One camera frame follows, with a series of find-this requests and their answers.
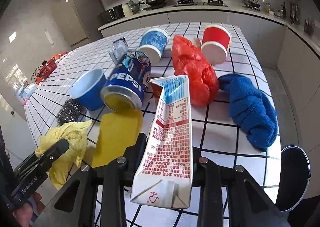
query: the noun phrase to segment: yellow cloth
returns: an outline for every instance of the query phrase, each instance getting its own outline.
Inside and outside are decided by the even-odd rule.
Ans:
[[[103,115],[92,167],[107,165],[115,158],[123,156],[127,147],[135,145],[142,123],[143,115],[140,110]]]
[[[50,180],[58,190],[66,183],[72,164],[75,163],[77,167],[81,166],[88,144],[87,130],[91,123],[92,120],[68,122],[60,127],[49,129],[47,134],[40,138],[40,146],[35,151],[38,158],[60,139],[65,139],[69,143],[69,149],[49,169]]]

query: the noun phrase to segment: table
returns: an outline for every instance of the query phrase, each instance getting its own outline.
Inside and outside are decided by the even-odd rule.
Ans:
[[[152,67],[151,77],[174,75],[171,61],[171,47],[174,35],[185,37],[199,37],[202,40],[203,31],[210,23],[178,23],[165,24],[170,34],[169,42],[158,65]],[[273,105],[271,92],[262,68],[251,47],[241,33],[239,27],[223,24],[232,34],[232,43],[226,61],[214,66],[217,76],[228,73],[243,74],[251,79],[255,87],[263,91]],[[56,127],[56,115],[64,102],[69,98],[68,90],[80,75],[95,67],[105,69],[108,77],[114,64],[108,55],[112,42],[120,37],[127,39],[130,49],[136,48],[143,33],[149,28],[132,30],[96,42],[87,44],[69,52],[57,60],[55,71],[36,89],[27,104],[25,112],[32,136],[38,145],[40,135],[46,134],[49,128]],[[260,152],[251,146],[242,130],[236,126],[228,116],[229,98],[226,92],[219,91],[216,100],[207,107],[192,107],[192,140],[193,146],[199,147],[201,155],[214,161],[218,165],[233,167],[243,165],[261,185],[273,202],[276,202],[278,193],[281,147],[280,135],[267,152]],[[142,105],[144,124],[142,132],[148,134],[150,122],[154,118],[156,105],[152,89],[148,88]],[[100,118],[111,112],[107,107],[97,111],[83,111],[79,121],[93,120],[88,133],[88,147],[95,147]],[[76,171],[76,166],[70,170],[70,175]],[[190,208],[170,210],[163,208],[138,205],[129,201],[130,189],[125,192],[125,207],[128,226],[196,226],[198,215],[198,201],[200,188],[193,188]],[[227,190],[222,187],[224,206],[224,225],[229,224]],[[95,223],[100,226],[102,187],[99,187]]]

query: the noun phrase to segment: blue towel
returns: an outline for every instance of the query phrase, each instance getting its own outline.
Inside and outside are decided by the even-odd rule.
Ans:
[[[229,116],[247,134],[249,142],[265,152],[278,131],[276,111],[268,98],[245,76],[227,74],[218,80],[220,89],[230,93]]]

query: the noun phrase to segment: crushed beverage carton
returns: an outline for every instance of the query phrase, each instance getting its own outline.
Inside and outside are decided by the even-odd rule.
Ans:
[[[150,84],[157,109],[130,201],[188,208],[193,174],[189,78],[161,77],[151,79]]]

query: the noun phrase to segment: screw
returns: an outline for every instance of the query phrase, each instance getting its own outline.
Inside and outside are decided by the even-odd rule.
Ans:
[[[241,165],[236,165],[236,166],[235,166],[235,170],[236,170],[237,172],[243,172],[243,171],[244,171],[244,167],[241,166]]]
[[[126,162],[126,158],[125,157],[119,157],[119,158],[117,158],[117,162],[119,164],[125,163]]]
[[[201,158],[199,158],[199,162],[200,162],[201,164],[207,164],[207,163],[208,163],[208,159],[205,158],[205,157],[201,157]]]
[[[83,165],[83,166],[81,167],[81,171],[82,171],[82,172],[87,172],[89,169],[90,169],[90,167],[89,167],[88,165]]]

